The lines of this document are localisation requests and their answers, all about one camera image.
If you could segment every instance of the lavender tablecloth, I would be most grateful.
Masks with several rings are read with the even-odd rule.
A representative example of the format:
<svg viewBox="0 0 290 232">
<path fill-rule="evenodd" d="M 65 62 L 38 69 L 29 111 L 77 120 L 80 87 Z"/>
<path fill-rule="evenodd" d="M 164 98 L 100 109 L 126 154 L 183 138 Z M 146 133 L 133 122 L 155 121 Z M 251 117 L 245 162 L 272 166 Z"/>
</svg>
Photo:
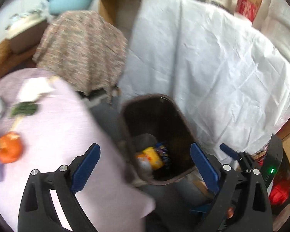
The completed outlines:
<svg viewBox="0 0 290 232">
<path fill-rule="evenodd" d="M 0 96 L 11 107 L 24 79 L 51 75 L 34 68 L 13 72 L 0 80 Z M 142 218 L 154 209 L 154 200 L 125 183 L 124 160 L 69 84 L 57 79 L 53 87 L 51 97 L 40 101 L 38 113 L 25 117 L 15 129 L 25 150 L 20 160 L 4 166 L 1 215 L 17 231 L 19 205 L 31 170 L 51 172 L 70 164 L 95 142 L 101 147 L 101 158 L 76 198 L 99 232 L 143 231 Z M 5 115 L 0 121 L 0 136 L 12 124 L 13 119 Z M 62 225 L 70 229 L 56 194 L 51 194 Z"/>
</svg>

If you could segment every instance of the red paper cup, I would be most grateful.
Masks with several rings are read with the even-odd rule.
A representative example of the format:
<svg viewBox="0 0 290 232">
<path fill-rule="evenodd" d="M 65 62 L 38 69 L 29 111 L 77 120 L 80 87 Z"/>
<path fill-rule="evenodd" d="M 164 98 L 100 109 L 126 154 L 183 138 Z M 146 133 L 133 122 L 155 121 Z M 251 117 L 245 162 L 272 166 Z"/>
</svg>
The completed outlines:
<svg viewBox="0 0 290 232">
<path fill-rule="evenodd" d="M 261 3 L 262 0 L 237 0 L 234 15 L 242 19 L 248 19 L 251 23 L 253 23 Z"/>
</svg>

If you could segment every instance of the patterned fabric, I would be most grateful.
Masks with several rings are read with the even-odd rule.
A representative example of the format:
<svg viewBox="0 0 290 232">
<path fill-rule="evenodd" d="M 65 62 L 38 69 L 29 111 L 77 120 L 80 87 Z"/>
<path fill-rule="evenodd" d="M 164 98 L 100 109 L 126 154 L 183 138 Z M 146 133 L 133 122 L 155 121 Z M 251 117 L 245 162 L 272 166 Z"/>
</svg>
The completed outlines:
<svg viewBox="0 0 290 232">
<path fill-rule="evenodd" d="M 67 11 L 45 30 L 33 56 L 38 68 L 54 72 L 76 91 L 104 88 L 109 97 L 125 63 L 127 40 L 94 11 Z"/>
</svg>

